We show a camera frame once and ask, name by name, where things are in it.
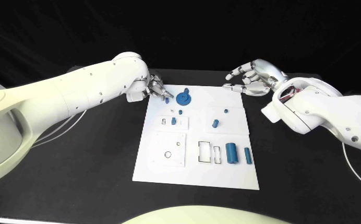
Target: blue cylinder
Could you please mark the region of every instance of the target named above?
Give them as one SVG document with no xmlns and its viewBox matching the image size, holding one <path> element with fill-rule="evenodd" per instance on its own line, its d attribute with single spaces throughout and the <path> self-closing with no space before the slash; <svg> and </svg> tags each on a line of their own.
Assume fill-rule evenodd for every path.
<svg viewBox="0 0 361 224">
<path fill-rule="evenodd" d="M 226 151 L 228 151 L 228 163 L 229 164 L 238 164 L 239 163 L 239 157 L 238 157 L 238 149 L 235 143 L 226 144 Z"/>
<path fill-rule="evenodd" d="M 192 101 L 192 97 L 189 93 L 190 93 L 189 88 L 185 89 L 185 92 L 179 93 L 176 97 L 176 101 L 180 105 L 188 105 Z"/>
<path fill-rule="evenodd" d="M 245 147 L 245 154 L 247 154 L 247 161 L 248 164 L 252 164 L 252 159 L 251 159 L 251 149 L 248 147 Z"/>
<path fill-rule="evenodd" d="M 221 122 L 219 120 L 215 120 L 215 121 L 214 121 L 214 125 L 212 125 L 212 126 L 214 126 L 215 128 L 218 128 L 219 122 Z"/>
</svg>

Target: small blue part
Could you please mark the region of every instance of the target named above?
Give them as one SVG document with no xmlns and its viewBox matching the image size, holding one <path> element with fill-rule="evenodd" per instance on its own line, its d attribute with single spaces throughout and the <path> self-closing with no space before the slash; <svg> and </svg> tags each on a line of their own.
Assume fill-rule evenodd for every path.
<svg viewBox="0 0 361 224">
<path fill-rule="evenodd" d="M 219 123 L 221 123 L 221 121 L 219 121 L 219 120 L 215 120 L 215 121 L 214 121 L 214 125 L 212 125 L 212 126 L 214 126 L 215 128 L 218 128 Z"/>
<path fill-rule="evenodd" d="M 238 149 L 235 143 L 226 144 L 226 151 L 228 151 L 228 163 L 229 164 L 238 164 L 239 163 L 239 157 L 238 157 Z"/>
<path fill-rule="evenodd" d="M 176 97 L 176 101 L 180 105 L 188 105 L 190 103 L 190 90 L 189 88 L 185 89 L 185 92 L 179 93 L 178 97 Z"/>
<path fill-rule="evenodd" d="M 251 149 L 248 147 L 245 147 L 245 154 L 247 154 L 247 161 L 248 164 L 252 164 L 252 159 L 251 159 Z"/>
</svg>

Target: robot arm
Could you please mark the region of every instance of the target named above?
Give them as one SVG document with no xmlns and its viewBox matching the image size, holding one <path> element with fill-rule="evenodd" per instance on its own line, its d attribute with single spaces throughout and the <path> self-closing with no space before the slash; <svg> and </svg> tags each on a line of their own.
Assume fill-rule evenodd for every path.
<svg viewBox="0 0 361 224">
<path fill-rule="evenodd" d="M 301 134 L 321 125 L 346 144 L 361 149 L 361 96 L 344 97 L 330 84 L 316 78 L 288 79 L 265 60 L 242 65 L 226 80 L 242 73 L 245 85 L 225 84 L 224 87 L 252 96 L 262 96 L 274 90 L 272 102 L 262 109 L 274 123 L 284 120 Z"/>
<path fill-rule="evenodd" d="M 84 110 L 127 94 L 173 98 L 137 53 L 34 84 L 0 90 L 0 177 L 22 161 L 45 130 Z"/>
</svg>

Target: black table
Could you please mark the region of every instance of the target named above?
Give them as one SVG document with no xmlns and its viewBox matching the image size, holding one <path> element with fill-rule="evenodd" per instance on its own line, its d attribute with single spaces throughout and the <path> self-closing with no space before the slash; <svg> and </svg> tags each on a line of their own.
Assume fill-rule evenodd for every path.
<svg viewBox="0 0 361 224">
<path fill-rule="evenodd" d="M 228 72 L 160 70 L 166 84 L 221 86 Z M 121 223 L 182 205 L 238 208 L 294 223 L 360 223 L 361 183 L 340 140 L 320 127 L 307 135 L 242 95 L 260 191 L 133 181 L 147 100 L 126 96 L 91 109 L 73 130 L 32 149 L 0 179 L 0 216 L 73 223 Z M 361 173 L 361 150 L 347 147 Z"/>
</svg>

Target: cable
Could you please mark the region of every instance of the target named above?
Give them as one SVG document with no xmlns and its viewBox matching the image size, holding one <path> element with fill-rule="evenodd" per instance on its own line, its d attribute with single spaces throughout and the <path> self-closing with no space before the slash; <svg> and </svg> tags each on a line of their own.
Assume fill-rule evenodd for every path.
<svg viewBox="0 0 361 224">
<path fill-rule="evenodd" d="M 50 139 L 48 141 L 45 141 L 45 142 L 42 142 L 42 143 L 34 145 L 32 148 L 39 147 L 39 146 L 44 145 L 45 143 L 48 143 L 48 142 L 51 142 L 52 140 L 55 140 L 57 138 L 60 138 L 60 137 L 73 129 L 73 127 L 75 126 L 75 124 L 78 123 L 78 121 L 81 120 L 81 118 L 84 117 L 85 112 L 87 112 L 87 110 L 84 111 L 84 113 L 83 113 L 80 119 L 78 119 L 77 122 L 73 124 L 73 126 L 71 126 L 57 137 L 54 137 L 54 138 Z"/>
<path fill-rule="evenodd" d="M 359 174 L 357 174 L 357 172 L 356 172 L 356 170 L 354 170 L 354 168 L 353 168 L 353 166 L 352 166 L 352 164 L 350 164 L 350 161 L 349 161 L 349 155 L 347 155 L 347 150 L 346 150 L 346 148 L 344 148 L 344 143 L 343 143 L 343 149 L 344 149 L 344 158 L 347 159 L 349 166 L 350 166 L 350 168 L 352 168 L 352 170 L 353 170 L 356 176 L 357 176 L 359 179 L 361 180 L 361 177 L 359 176 Z"/>
<path fill-rule="evenodd" d="M 71 121 L 71 119 L 74 118 L 74 116 L 64 122 L 64 124 L 48 134 L 45 135 L 41 139 L 37 140 L 37 142 L 42 141 L 44 139 L 47 139 L 51 135 L 54 135 L 60 130 L 61 128 L 67 125 L 67 123 Z"/>
</svg>

